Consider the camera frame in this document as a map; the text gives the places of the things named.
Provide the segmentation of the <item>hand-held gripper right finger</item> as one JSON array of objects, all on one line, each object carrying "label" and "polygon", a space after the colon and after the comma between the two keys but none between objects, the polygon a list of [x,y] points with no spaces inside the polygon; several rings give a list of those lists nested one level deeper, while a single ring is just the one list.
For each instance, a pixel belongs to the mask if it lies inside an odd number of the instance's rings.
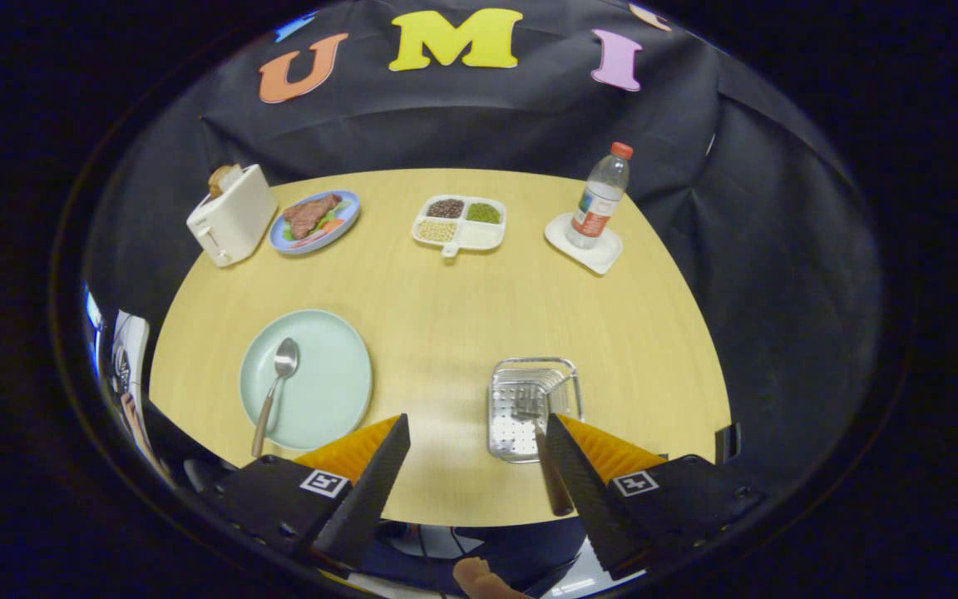
[{"label": "hand-held gripper right finger", "polygon": [[552,414],[546,446],[602,569],[657,577],[699,560],[767,501],[761,487],[699,455],[667,459]]}]

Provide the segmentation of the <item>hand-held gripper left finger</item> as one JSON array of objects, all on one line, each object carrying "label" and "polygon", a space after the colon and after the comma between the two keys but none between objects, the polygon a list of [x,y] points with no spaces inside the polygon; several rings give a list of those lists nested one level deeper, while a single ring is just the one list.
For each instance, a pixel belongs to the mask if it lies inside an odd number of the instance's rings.
[{"label": "hand-held gripper left finger", "polygon": [[400,413],[294,460],[256,458],[217,482],[217,514],[289,560],[357,569],[410,447]]}]

